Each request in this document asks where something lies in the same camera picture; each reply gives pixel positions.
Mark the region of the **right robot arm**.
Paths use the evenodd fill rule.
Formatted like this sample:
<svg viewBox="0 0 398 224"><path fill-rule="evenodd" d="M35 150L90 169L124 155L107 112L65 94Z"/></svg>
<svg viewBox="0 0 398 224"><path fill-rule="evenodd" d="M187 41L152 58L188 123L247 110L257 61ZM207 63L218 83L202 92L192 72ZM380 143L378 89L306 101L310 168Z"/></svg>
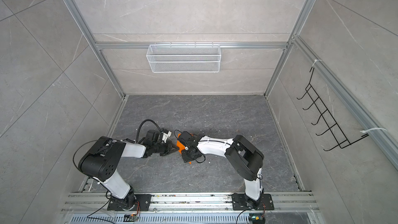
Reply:
<svg viewBox="0 0 398 224"><path fill-rule="evenodd" d="M185 163L203 163L207 155L226 158L235 171L244 179L244 206L257 208L263 194L263 153L244 136L233 139L217 139L184 131L177 135L177 146Z"/></svg>

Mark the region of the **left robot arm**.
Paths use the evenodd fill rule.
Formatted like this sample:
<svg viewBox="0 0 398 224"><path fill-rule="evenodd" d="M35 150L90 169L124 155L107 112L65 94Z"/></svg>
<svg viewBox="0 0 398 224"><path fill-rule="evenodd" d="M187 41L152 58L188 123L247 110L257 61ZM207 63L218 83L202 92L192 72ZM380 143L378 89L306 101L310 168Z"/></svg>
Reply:
<svg viewBox="0 0 398 224"><path fill-rule="evenodd" d="M78 163L72 159L75 168L96 180L110 193L110 210L129 211L138 207L139 200L134 189L117 171L121 158L148 158L154 153L167 156L179 150L170 139L148 140L143 138L136 143L133 140L114 140L102 136L92 141L93 146L82 156Z"/></svg>

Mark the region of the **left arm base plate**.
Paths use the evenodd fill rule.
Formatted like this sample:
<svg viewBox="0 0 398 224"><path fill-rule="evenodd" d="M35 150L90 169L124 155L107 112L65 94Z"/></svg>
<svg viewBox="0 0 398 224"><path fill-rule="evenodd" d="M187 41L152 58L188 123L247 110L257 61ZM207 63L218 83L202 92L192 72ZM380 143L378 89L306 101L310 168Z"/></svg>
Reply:
<svg viewBox="0 0 398 224"><path fill-rule="evenodd" d="M138 195L127 195L124 199L118 199L114 196L110 197L108 204L108 211L137 211L140 207L140 211L148 211L151 203L151 194L138 194Z"/></svg>

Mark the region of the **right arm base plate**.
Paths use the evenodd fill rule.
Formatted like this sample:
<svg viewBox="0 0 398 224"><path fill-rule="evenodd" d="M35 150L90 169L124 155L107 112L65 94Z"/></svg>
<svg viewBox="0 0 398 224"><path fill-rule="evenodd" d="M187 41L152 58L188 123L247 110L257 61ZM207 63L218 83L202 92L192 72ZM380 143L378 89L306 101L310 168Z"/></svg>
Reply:
<svg viewBox="0 0 398 224"><path fill-rule="evenodd" d="M235 211L246 209L273 211L275 209L272 196L261 194L258 200L253 200L245 194L234 193L231 195L232 205Z"/></svg>

